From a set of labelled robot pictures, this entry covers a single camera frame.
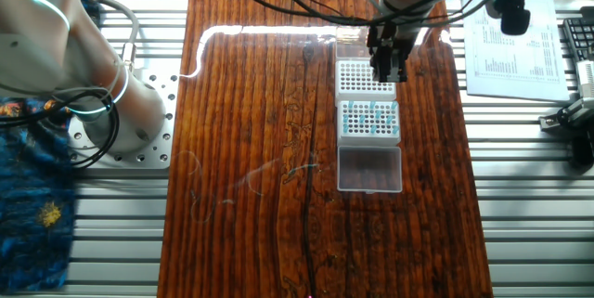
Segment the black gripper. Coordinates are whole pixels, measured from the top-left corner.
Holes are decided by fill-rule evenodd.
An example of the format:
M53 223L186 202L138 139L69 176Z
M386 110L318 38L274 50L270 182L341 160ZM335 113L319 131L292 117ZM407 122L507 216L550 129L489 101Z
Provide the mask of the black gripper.
M412 39L401 37L400 26L393 22L371 25L368 30L367 48L370 55L370 66L373 69L373 79L379 83L405 83L407 76L407 56L412 50ZM380 47L390 47L398 54L390 57L375 54Z

